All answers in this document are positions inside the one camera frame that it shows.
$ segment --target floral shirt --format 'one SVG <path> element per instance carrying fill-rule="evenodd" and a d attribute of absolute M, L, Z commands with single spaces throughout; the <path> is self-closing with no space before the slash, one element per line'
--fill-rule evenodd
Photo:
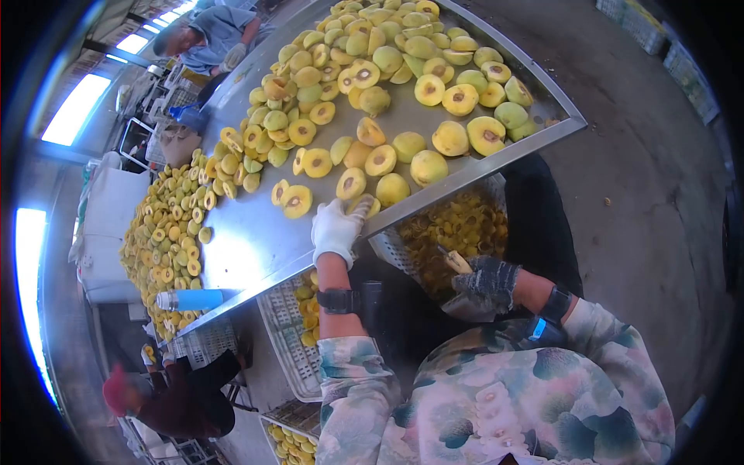
<path fill-rule="evenodd" d="M 567 348 L 522 338 L 523 320 L 439 346 L 401 403 L 373 339 L 318 342 L 318 464 L 662 464 L 674 447 L 667 396 L 638 331 L 584 300 Z"/>

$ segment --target concrete floor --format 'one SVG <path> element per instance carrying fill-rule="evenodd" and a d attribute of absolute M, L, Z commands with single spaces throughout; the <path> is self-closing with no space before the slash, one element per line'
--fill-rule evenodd
<path fill-rule="evenodd" d="M 288 2 L 273 22 L 307 2 Z M 662 59 L 592 0 L 458 3 L 554 69 L 589 121 L 542 155 L 563 197 L 586 297 L 641 332 L 678 420 L 713 380 L 733 311 L 720 251 L 727 175 L 713 132 Z M 263 322 L 257 308 L 235 313 L 256 338 L 246 371 L 253 403 L 274 408 L 292 393 Z M 219 442 L 228 459 L 272 463 L 257 414 L 236 416 Z"/>

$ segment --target knife handle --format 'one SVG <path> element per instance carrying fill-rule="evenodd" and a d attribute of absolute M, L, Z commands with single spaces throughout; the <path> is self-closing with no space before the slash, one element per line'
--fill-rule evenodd
<path fill-rule="evenodd" d="M 472 268 L 470 268 L 468 262 L 466 262 L 463 256 L 456 250 L 452 250 L 444 256 L 444 263 L 446 263 L 449 268 L 454 269 L 459 275 L 472 273 Z"/>

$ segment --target white cotton glove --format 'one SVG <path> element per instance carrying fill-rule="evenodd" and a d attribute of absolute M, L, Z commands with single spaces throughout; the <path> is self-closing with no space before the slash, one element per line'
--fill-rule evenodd
<path fill-rule="evenodd" d="M 165 362 L 176 363 L 176 356 L 167 350 L 162 353 L 163 368 L 165 368 Z"/>
<path fill-rule="evenodd" d="M 147 353 L 147 348 L 149 348 L 152 351 L 152 355 Z M 142 363 L 144 363 L 145 366 L 149 367 L 149 366 L 152 366 L 153 363 L 155 363 L 155 351 L 148 344 L 145 344 L 142 346 L 142 350 L 140 350 L 140 355 L 142 356 Z"/>
<path fill-rule="evenodd" d="M 228 73 L 234 70 L 240 62 L 243 61 L 243 58 L 246 57 L 246 53 L 248 53 L 248 47 L 246 47 L 246 44 L 238 42 L 230 49 L 228 54 L 225 55 L 225 59 L 219 65 L 219 70 L 223 73 Z"/>
<path fill-rule="evenodd" d="M 351 257 L 351 246 L 359 236 L 365 224 L 374 197 L 366 193 L 356 204 L 351 214 L 344 213 L 344 203 L 334 199 L 330 204 L 318 205 L 318 214 L 312 218 L 310 238 L 315 246 L 312 254 L 313 264 L 318 264 L 318 257 L 325 252 L 334 252 L 346 260 L 347 269 L 351 269 L 354 260 Z"/>

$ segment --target gloved hand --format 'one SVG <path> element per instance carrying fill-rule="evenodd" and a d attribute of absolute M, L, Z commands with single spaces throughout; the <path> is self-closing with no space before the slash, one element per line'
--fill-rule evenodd
<path fill-rule="evenodd" d="M 144 363 L 146 367 L 152 366 L 153 363 L 155 363 L 155 351 L 148 344 L 142 346 L 140 355 L 142 356 L 142 363 Z"/>
<path fill-rule="evenodd" d="M 246 47 L 246 44 L 238 42 L 230 49 L 228 54 L 225 55 L 225 59 L 219 64 L 219 70 L 223 73 L 228 73 L 234 70 L 240 62 L 243 61 L 243 58 L 246 57 L 247 53 L 248 47 Z"/>
<path fill-rule="evenodd" d="M 310 238 L 315 246 L 312 262 L 317 265 L 318 257 L 325 252 L 335 252 L 346 260 L 347 269 L 351 269 L 354 261 L 351 257 L 351 246 L 359 236 L 365 224 L 374 197 L 366 193 L 356 204 L 351 214 L 344 213 L 344 203 L 341 199 L 334 199 L 330 204 L 318 205 L 318 214 L 312 218 Z"/>
<path fill-rule="evenodd" d="M 164 350 L 163 351 L 163 353 L 162 353 L 162 359 L 163 359 L 163 368 L 166 367 L 165 362 L 170 362 L 170 363 L 168 363 L 168 365 L 170 365 L 171 363 L 176 363 L 176 356 L 173 355 L 172 353 L 168 352 L 167 350 Z"/>
<path fill-rule="evenodd" d="M 452 288 L 471 301 L 503 315 L 514 306 L 514 286 L 521 265 L 512 265 L 495 257 L 479 255 L 467 261 L 473 273 L 452 278 Z"/>

